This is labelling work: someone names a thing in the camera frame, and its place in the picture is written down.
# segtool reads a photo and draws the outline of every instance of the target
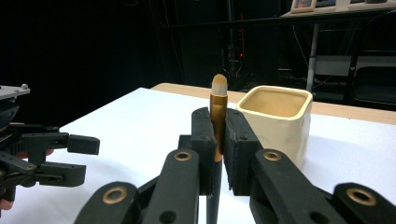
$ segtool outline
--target metal screw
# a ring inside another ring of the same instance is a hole
[[[282,156],[276,152],[265,152],[264,153],[264,158],[267,159],[268,161],[280,161],[282,159]]]

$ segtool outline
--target wooden table edge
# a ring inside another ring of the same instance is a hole
[[[194,96],[199,98],[209,98],[210,89],[203,87],[194,87],[173,83],[160,83],[153,88],[155,91],[165,91],[181,95]],[[238,103],[245,95],[244,92],[228,91],[230,103]],[[312,114],[334,116],[346,119],[360,119],[372,122],[386,123],[396,125],[396,112],[387,110],[378,110],[363,108],[349,105],[334,105],[320,102],[313,102]]]

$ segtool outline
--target brush bristles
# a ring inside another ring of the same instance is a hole
[[[227,95],[227,78],[222,74],[213,77],[212,94]]]

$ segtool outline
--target table surface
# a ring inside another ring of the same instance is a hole
[[[57,149],[47,158],[87,165],[85,183],[75,188],[18,186],[14,207],[2,211],[0,222],[70,224],[103,185],[122,181],[140,187],[147,183],[161,172],[167,154],[177,148],[179,136],[191,134],[191,113],[209,106],[208,95],[209,89],[165,83],[152,90],[140,88],[63,126],[62,132],[101,140],[98,156]],[[229,91],[229,95],[228,107],[235,108],[243,93]],[[355,182],[396,203],[394,133],[396,125],[392,124],[312,114],[302,172],[314,186],[328,192],[337,184]],[[203,197],[199,202],[199,223],[205,223]],[[219,223],[254,223],[248,200],[233,196],[223,166]]]
[[[210,93],[210,89],[208,88],[178,85],[172,83],[161,83],[153,87],[152,89],[156,91],[166,91],[201,98],[208,98]],[[237,103],[244,96],[244,92],[228,91],[228,99],[231,103]],[[311,112],[313,114],[334,116],[347,119],[361,119],[373,122],[396,124],[396,112],[386,110],[314,102]]]

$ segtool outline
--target brush handle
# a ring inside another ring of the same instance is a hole
[[[210,195],[206,196],[206,224],[218,223],[221,172],[222,160],[216,161],[213,172],[213,191]]]

